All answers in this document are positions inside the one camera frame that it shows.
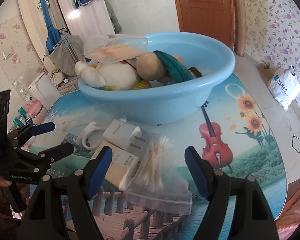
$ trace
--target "sunflower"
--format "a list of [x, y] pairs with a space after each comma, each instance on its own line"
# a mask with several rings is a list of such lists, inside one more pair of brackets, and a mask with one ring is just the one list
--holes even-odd
[[257, 133], [262, 130], [262, 120], [256, 114], [247, 116], [247, 128], [251, 133], [257, 136]]
[[239, 113], [240, 118], [245, 118], [246, 117], [246, 112], [245, 111], [240, 109], [238, 113]]
[[253, 100], [251, 96], [241, 95], [237, 100], [240, 109], [244, 110], [247, 113], [256, 109], [257, 103]]

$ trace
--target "violin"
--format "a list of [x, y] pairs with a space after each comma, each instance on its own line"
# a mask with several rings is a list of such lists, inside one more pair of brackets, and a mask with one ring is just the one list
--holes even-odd
[[221, 169], [228, 166], [232, 173], [230, 166], [233, 160], [233, 154], [228, 144], [221, 140], [221, 128], [216, 122], [210, 122], [205, 107], [208, 102], [206, 101], [201, 106], [203, 116], [206, 123], [203, 123], [199, 127], [201, 137], [205, 139], [206, 146], [202, 149], [202, 159], [207, 160], [214, 169]]

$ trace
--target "white power adapter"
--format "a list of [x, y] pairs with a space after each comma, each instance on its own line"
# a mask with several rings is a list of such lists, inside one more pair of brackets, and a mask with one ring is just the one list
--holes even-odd
[[142, 138], [140, 127], [120, 120], [114, 120], [102, 136], [109, 143], [127, 152], [129, 152], [131, 147], [141, 149], [141, 147], [136, 144], [137, 140], [146, 141]]

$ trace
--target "door panel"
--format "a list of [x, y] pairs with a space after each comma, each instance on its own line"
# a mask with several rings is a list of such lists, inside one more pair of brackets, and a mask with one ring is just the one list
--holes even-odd
[[176, 0], [180, 30], [234, 43], [233, 0]]

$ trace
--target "white wall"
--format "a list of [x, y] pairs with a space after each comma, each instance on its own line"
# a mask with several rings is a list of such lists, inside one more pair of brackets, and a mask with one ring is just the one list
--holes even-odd
[[[5, 0], [0, 6], [0, 24], [8, 19], [11, 19], [17, 15], [20, 15], [18, 0]], [[3, 72], [0, 66], [0, 91], [11, 89], [10, 95], [10, 109], [8, 114], [8, 128], [12, 125], [12, 120], [18, 109], [22, 106], [22, 101], [17, 95], [16, 91], [13, 89], [8, 78]]]
[[122, 33], [145, 35], [179, 31], [175, 0], [108, 0]]

